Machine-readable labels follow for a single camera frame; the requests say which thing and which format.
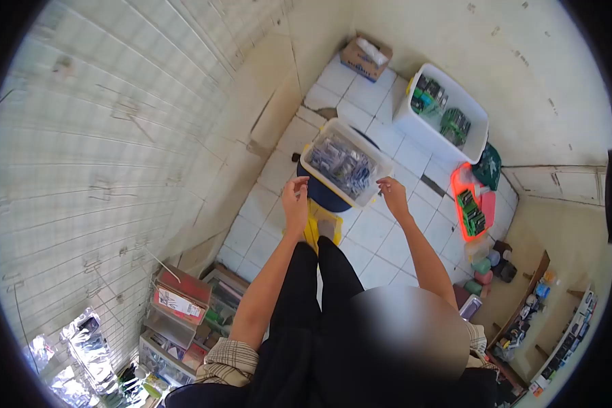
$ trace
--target wire grid rack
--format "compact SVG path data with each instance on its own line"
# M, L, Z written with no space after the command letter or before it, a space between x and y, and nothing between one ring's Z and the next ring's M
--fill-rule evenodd
M0 301L22 345L91 306L112 365L137 358L195 158L297 2L49 2L0 92Z

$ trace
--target cardboard box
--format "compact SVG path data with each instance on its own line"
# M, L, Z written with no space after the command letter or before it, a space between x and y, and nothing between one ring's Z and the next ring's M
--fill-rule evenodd
M365 53L358 46L358 44L356 44L356 39L358 37L364 38L370 43L374 44L374 46L377 47L378 50L381 51L381 53L388 58L388 62L384 63L383 65L377 65L376 62L374 62L367 55L367 53ZM376 80L381 76L381 73L388 66L388 63L390 63L391 59L392 49L390 47L384 46L360 33L356 34L356 37L354 37L340 53L340 61L343 64L355 70L360 75L366 77L372 82L376 82Z
M209 309L211 286L173 266L173 276L162 269L156 276L153 302L164 311L199 325Z

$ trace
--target wall stain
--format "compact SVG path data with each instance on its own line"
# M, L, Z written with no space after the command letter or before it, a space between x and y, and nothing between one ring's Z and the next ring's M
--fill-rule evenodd
M553 113L555 113L555 116L558 116L557 113L557 108L555 108L555 104L553 103L553 99L548 98L549 104L551 104L551 107L553 108Z

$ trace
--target foot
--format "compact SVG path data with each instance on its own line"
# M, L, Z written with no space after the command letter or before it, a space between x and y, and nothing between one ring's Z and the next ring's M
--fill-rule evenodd
M320 236L326 236L333 242L335 236L335 224L327 219L317 221L317 230Z

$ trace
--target white plastic storage bin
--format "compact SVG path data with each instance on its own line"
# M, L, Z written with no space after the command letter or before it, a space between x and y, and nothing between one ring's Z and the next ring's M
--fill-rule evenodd
M417 115L410 107L415 85L422 75L436 80L444 88L449 96L446 109L458 108L471 121L471 128L462 149L458 149L440 134L440 117L435 120L436 123L430 123L428 122L430 119ZM480 160L485 143L488 141L490 124L488 114L481 105L462 86L432 64L422 65L410 81L406 97L401 102L392 123L442 160L453 163L468 161L473 165Z
M337 133L339 136L344 137L349 142L354 144L357 148L363 151L368 157L376 161L376 173L369 180L369 187L365 189L365 191L356 199L352 200L350 196L345 194L338 186L333 184L329 179L324 177L322 173L315 170L309 163L306 162L306 159L310 157L310 152L312 151L312 147L318 143L321 139L325 138L327 135L331 133ZM347 204L352 207L357 208L365 208L369 205L376 197L379 192L378 185L376 184L376 180L387 177L392 174L392 160L384 155L376 146L370 143L367 139L361 136L357 131L352 129L345 122L340 120L339 118L333 118L324 124L322 130L319 135L315 138L313 143L311 143L305 151L302 153L302 157L300 158L300 162L302 167L308 171L311 175L317 178L320 182L326 185L330 190L332 190L335 194L337 194L340 198L342 198Z

